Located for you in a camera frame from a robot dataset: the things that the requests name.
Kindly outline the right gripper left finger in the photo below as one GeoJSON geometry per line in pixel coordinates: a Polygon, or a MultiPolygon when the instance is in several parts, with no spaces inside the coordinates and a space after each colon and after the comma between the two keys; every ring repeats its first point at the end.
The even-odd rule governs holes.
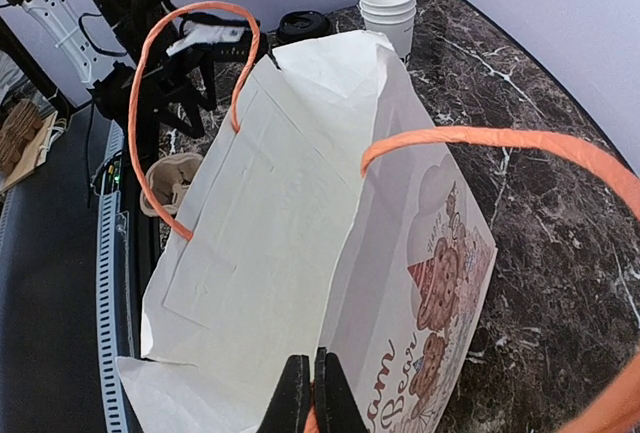
{"type": "Polygon", "coordinates": [[[303,433],[312,406],[309,357],[290,356],[278,380],[258,433],[303,433]]]}

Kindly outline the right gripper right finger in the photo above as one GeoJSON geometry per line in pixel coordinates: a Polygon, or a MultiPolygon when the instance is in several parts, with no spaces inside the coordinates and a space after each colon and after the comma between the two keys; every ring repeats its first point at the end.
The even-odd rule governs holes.
{"type": "Polygon", "coordinates": [[[314,407],[320,433],[366,433],[338,356],[319,348],[315,359],[314,407]]]}

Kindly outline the white paper takeout bag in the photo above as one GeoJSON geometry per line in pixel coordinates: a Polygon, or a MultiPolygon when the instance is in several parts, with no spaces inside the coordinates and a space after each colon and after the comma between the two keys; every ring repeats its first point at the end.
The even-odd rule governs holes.
{"type": "Polygon", "coordinates": [[[141,428],[257,432],[292,355],[317,426],[324,347],[367,432],[434,431],[497,252],[452,143],[555,154],[639,208],[638,178],[582,139],[435,126],[383,33],[278,47],[243,69],[177,214],[155,204],[171,233],[141,356],[116,362],[141,428]]]}

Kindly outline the brown cardboard cup carrier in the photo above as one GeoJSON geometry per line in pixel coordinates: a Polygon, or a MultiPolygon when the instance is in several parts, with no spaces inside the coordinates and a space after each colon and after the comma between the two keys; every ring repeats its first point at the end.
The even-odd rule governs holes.
{"type": "Polygon", "coordinates": [[[146,179],[156,199],[174,217],[203,162],[199,153],[166,156],[147,171],[146,179]]]}

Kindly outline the single white paper cup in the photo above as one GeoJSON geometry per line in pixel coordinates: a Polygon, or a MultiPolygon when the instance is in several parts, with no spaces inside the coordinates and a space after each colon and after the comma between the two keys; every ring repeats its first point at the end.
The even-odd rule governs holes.
{"type": "Polygon", "coordinates": [[[300,41],[319,39],[334,33],[332,28],[323,30],[284,30],[276,31],[276,40],[279,46],[289,45],[300,41]]]}

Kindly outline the black cup lid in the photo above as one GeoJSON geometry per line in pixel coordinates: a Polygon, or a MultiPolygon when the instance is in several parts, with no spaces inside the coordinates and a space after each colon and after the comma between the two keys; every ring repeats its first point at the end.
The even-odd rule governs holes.
{"type": "Polygon", "coordinates": [[[317,11],[295,11],[285,14],[279,22],[278,29],[284,30],[323,30],[333,28],[330,19],[317,11]]]}

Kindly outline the stack of white paper cups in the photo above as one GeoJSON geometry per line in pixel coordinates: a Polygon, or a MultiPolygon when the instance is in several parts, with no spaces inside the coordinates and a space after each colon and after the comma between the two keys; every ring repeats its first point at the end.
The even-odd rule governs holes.
{"type": "Polygon", "coordinates": [[[358,8],[365,28],[383,33],[401,61],[407,64],[412,51],[417,1],[359,0],[358,8]]]}

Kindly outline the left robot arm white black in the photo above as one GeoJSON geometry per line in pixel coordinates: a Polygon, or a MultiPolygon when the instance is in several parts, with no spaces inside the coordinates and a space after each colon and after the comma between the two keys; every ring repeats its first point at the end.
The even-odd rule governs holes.
{"type": "Polygon", "coordinates": [[[217,108],[214,67],[255,60],[259,24],[232,10],[177,7],[173,0],[1,0],[31,16],[69,59],[100,113],[128,123],[135,65],[145,63],[137,122],[164,124],[191,138],[202,111],[217,108]]]}

